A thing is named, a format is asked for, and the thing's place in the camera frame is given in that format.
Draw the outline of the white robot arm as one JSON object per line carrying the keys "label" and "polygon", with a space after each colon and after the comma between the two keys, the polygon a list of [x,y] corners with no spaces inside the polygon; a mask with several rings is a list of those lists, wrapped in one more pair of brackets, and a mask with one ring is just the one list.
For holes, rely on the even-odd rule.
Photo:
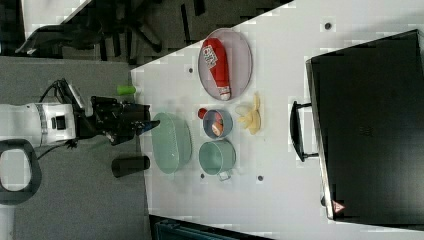
{"label": "white robot arm", "polygon": [[1,157],[28,161],[30,179],[21,189],[1,187],[1,203],[18,205],[29,200],[41,186],[40,157],[36,149],[47,146],[75,147],[77,142],[98,135],[111,145],[127,142],[160,125],[153,120],[148,105],[120,102],[114,98],[93,96],[92,114],[75,103],[29,103],[1,106]]}

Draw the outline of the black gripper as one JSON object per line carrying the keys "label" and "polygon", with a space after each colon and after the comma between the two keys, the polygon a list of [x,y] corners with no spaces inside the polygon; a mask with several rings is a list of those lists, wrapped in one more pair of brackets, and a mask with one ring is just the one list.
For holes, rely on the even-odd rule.
{"label": "black gripper", "polygon": [[115,98],[92,96],[92,114],[77,116],[77,139],[105,136],[112,146],[132,140],[160,124],[151,121],[150,106],[119,102]]}

